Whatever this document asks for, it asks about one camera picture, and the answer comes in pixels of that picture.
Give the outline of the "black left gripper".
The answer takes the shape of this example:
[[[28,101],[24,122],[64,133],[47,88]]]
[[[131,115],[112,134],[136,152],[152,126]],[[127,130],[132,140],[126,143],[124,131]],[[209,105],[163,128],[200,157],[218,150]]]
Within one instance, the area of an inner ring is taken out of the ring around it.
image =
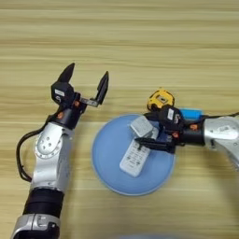
[[[58,81],[68,83],[73,75],[74,68],[74,63],[67,65],[59,75]],[[74,130],[80,116],[85,112],[88,105],[97,107],[103,103],[108,90],[108,81],[109,74],[105,72],[97,87],[97,95],[90,99],[82,97],[79,92],[74,92],[70,98],[53,93],[51,98],[59,107],[53,115],[47,118],[47,122],[56,123],[66,129]]]

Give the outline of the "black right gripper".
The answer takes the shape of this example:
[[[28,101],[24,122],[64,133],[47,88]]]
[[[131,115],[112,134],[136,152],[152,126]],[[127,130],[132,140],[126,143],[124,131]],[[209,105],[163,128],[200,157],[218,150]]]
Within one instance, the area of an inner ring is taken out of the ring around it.
[[[149,121],[159,121],[160,113],[158,111],[145,113],[144,116]],[[167,133],[171,140],[160,142],[151,138],[136,138],[135,141],[141,146],[153,150],[167,151],[174,153],[177,146],[195,145],[204,146],[204,127],[202,122],[193,122],[191,120],[180,120],[178,123],[170,122],[167,125]]]

